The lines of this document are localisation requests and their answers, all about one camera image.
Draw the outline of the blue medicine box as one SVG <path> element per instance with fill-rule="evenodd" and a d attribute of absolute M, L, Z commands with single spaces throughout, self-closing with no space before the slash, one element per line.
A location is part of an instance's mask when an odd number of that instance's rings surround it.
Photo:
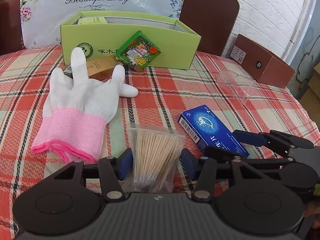
<path fill-rule="evenodd" d="M 201 152 L 208 146 L 214 146 L 249 156 L 242 143 L 206 105 L 183 111 L 178 123 Z"/>

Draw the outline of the bag of toothpicks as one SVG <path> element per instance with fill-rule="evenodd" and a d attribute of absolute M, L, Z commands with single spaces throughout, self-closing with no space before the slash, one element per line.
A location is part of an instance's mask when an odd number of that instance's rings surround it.
<path fill-rule="evenodd" d="M 170 193 L 185 135 L 172 128 L 138 125 L 127 128 L 133 155 L 132 172 L 123 184 L 127 192 Z"/>

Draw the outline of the gold blue long box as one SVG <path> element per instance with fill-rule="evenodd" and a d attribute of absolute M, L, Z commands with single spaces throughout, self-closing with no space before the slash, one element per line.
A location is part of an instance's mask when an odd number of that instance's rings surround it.
<path fill-rule="evenodd" d="M 80 81 L 88 78 L 103 81 L 112 76 L 115 66 L 119 64 L 113 55 L 89 61 L 85 61 L 84 56 L 75 56 L 71 57 L 71 65 L 63 73 L 72 79 L 75 76 Z"/>

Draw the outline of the yellow green medicine box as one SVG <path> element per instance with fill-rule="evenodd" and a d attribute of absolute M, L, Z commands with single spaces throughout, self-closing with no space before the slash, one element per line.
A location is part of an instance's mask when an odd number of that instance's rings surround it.
<path fill-rule="evenodd" d="M 80 18 L 77 22 L 77 25 L 84 25 L 84 24 L 107 24 L 107 21 L 104 17 L 94 16 L 94 17 Z"/>

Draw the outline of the white pink glove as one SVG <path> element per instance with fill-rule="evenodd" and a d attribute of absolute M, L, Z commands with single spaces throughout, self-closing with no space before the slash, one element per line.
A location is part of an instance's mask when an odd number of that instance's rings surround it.
<path fill-rule="evenodd" d="M 71 53 L 72 77 L 55 68 L 42 110 L 42 124 L 33 141 L 35 154 L 55 152 L 65 163 L 79 158 L 90 163 L 99 159 L 106 125 L 114 118 L 121 97 L 134 98 L 137 88 L 125 83 L 125 69 L 114 67 L 112 77 L 101 82 L 87 73 L 83 50 Z"/>

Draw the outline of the clear plastic container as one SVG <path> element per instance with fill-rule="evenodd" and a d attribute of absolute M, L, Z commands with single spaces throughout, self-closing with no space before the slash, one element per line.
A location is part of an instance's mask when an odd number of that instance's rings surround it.
<path fill-rule="evenodd" d="M 227 95 L 244 105 L 252 95 L 256 81 L 232 70 L 223 70 L 217 78 L 217 85 Z"/>

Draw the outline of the brown cardboard box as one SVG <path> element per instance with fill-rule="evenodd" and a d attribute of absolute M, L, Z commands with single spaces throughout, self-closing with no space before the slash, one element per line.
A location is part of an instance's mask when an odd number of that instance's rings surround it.
<path fill-rule="evenodd" d="M 295 71 L 276 54 L 239 34 L 230 53 L 248 74 L 259 83 L 286 88 Z"/>

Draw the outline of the light green cardboard box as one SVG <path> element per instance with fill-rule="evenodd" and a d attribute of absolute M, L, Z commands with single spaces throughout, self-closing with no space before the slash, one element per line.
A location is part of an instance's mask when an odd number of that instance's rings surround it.
<path fill-rule="evenodd" d="M 60 36 L 65 65 L 79 47 L 87 60 L 113 55 L 137 72 L 189 69 L 201 40 L 178 19 L 129 11 L 81 11 L 60 25 Z"/>

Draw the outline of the floral plastic pillow bag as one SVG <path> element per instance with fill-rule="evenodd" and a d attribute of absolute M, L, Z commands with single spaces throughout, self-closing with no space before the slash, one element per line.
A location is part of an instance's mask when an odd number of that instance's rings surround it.
<path fill-rule="evenodd" d="M 60 25 L 80 11 L 135 11 L 179 18 L 184 0 L 20 0 L 27 49 L 60 44 Z"/>

